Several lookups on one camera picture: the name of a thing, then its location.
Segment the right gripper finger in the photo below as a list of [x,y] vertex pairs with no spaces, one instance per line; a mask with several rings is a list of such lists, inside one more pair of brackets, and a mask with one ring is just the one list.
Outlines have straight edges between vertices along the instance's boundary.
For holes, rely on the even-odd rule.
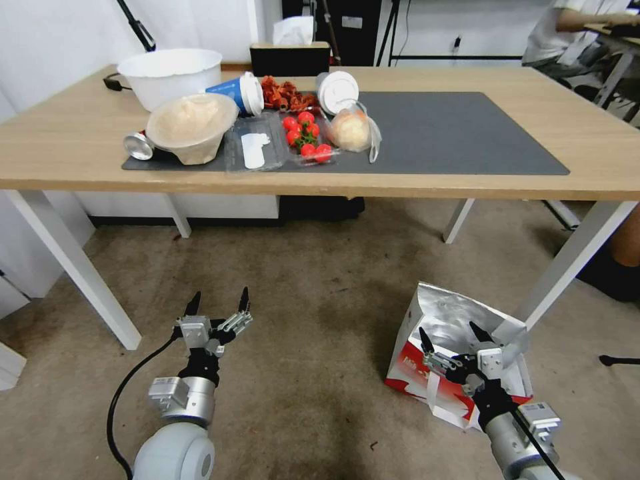
[[459,360],[436,352],[429,336],[422,327],[418,328],[421,350],[423,352],[423,364],[436,374],[450,374],[460,371],[463,364]]
[[486,330],[480,328],[480,326],[475,322],[470,321],[469,326],[476,338],[476,342],[474,342],[472,350],[496,349],[503,347],[503,344],[500,342],[496,343],[492,336],[490,336]]

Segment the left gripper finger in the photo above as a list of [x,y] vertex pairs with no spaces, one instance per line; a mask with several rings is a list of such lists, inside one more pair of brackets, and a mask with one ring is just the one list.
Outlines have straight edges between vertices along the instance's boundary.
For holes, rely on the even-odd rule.
[[197,291],[193,298],[187,303],[182,316],[176,318],[176,324],[192,323],[199,320],[198,311],[201,302],[201,292]]
[[215,328],[215,338],[221,346],[232,342],[253,321],[250,305],[249,288],[245,286],[241,293],[238,310]]

